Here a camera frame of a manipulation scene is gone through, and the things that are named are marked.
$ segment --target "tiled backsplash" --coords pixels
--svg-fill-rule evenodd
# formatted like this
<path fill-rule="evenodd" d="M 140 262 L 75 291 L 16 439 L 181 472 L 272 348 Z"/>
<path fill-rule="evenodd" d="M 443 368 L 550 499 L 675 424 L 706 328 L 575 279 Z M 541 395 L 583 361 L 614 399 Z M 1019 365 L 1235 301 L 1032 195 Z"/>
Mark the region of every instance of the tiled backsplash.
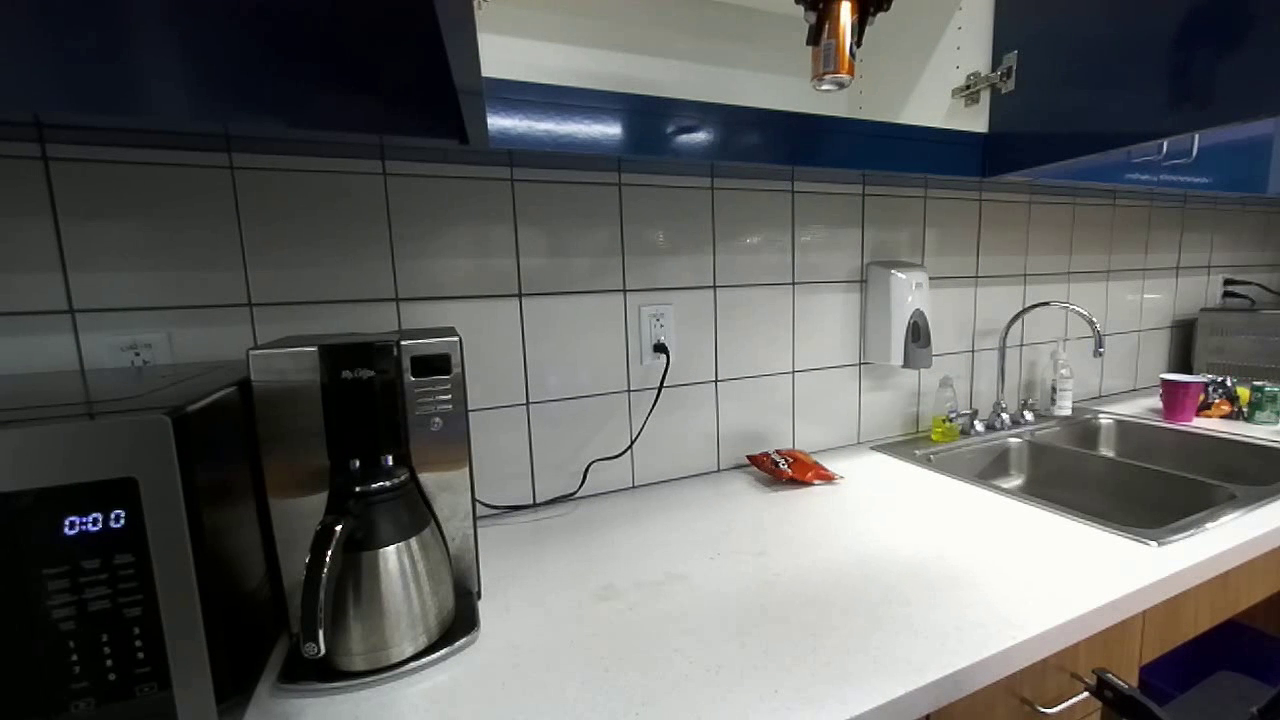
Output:
<path fill-rule="evenodd" d="M 126 391 L 102 368 L 132 345 L 187 368 L 293 334 L 458 323 L 479 496 L 536 499 L 641 424 L 662 368 L 637 318 L 668 303 L 674 390 L 606 492 L 908 437 L 941 378 L 988 410 L 999 323 L 1047 298 L 1092 307 L 1109 357 L 1028 318 L 1012 368 L 1039 395 L 1062 345 L 1082 395 L 1147 390 L 1221 276 L 1278 279 L 1278 234 L 1278 204 L 1235 201 L 3 143 L 0 411 Z M 861 361 L 868 262 L 929 264 L 931 372 Z"/>

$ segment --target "coffee maker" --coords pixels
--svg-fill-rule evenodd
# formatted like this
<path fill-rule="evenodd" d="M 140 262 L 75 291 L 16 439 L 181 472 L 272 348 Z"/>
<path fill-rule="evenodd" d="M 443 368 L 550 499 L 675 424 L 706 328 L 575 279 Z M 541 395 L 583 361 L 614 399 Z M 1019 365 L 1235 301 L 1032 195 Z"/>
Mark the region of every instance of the coffee maker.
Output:
<path fill-rule="evenodd" d="M 249 354 L 287 602 L 283 686 L 432 666 L 479 631 L 463 340 L 308 335 Z"/>

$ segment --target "electrical outlet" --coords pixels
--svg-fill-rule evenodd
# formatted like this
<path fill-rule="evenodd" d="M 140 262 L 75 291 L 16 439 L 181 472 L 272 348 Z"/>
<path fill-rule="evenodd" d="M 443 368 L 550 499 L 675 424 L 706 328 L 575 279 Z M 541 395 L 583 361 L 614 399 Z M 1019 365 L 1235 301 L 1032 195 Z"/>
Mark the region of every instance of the electrical outlet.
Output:
<path fill-rule="evenodd" d="M 675 307 L 666 303 L 641 303 L 641 361 L 643 365 L 666 365 L 652 345 L 668 345 L 675 354 Z"/>
<path fill-rule="evenodd" d="M 171 335 L 167 334 L 140 334 L 115 345 L 119 368 L 150 378 L 171 365 Z"/>

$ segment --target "microwave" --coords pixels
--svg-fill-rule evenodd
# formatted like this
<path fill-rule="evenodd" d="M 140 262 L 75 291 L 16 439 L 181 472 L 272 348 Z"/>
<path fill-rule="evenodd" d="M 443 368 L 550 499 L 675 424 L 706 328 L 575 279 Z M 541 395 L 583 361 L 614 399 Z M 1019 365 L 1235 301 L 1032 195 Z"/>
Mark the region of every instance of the microwave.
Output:
<path fill-rule="evenodd" d="M 249 390 L 0 428 L 0 709 L 240 715 L 283 631 Z"/>

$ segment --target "white countertop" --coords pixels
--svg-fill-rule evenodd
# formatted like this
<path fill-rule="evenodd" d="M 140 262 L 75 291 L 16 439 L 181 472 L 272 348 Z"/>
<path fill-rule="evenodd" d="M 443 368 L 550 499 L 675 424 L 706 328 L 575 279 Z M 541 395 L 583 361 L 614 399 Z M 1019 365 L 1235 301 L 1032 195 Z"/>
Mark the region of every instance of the white countertop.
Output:
<path fill-rule="evenodd" d="M 1280 543 L 1280 506 L 1152 550 L 880 451 L 479 524 L 479 639 L 252 720 L 923 715 Z"/>

